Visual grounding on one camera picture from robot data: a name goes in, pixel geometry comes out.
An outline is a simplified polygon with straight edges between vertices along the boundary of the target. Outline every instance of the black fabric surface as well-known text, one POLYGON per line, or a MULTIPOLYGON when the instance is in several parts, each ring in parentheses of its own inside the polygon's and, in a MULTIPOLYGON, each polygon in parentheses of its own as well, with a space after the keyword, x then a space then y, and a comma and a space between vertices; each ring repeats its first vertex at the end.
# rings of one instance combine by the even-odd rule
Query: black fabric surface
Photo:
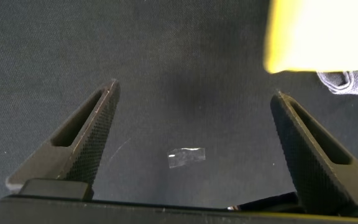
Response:
POLYGON ((93 90, 121 100, 95 198, 227 207, 294 190, 270 112, 277 89, 358 157, 358 96, 315 73, 268 75, 268 1, 0 0, 0 198, 4 180, 93 90), (206 160, 169 169, 167 152, 206 160))

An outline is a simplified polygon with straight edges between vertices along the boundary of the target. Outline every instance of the gray fabric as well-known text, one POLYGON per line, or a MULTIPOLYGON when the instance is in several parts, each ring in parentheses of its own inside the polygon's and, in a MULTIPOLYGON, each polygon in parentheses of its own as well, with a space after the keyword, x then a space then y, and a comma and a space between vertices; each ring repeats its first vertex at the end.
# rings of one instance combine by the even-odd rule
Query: gray fabric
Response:
POLYGON ((353 72, 317 72, 318 77, 334 94, 358 95, 358 71, 353 72))
POLYGON ((262 66, 264 0, 0 1, 0 198, 5 178, 96 87, 121 100, 95 198, 224 208, 294 190, 270 112, 279 89, 358 157, 358 96, 262 66), (167 152, 206 160, 169 169, 167 152))

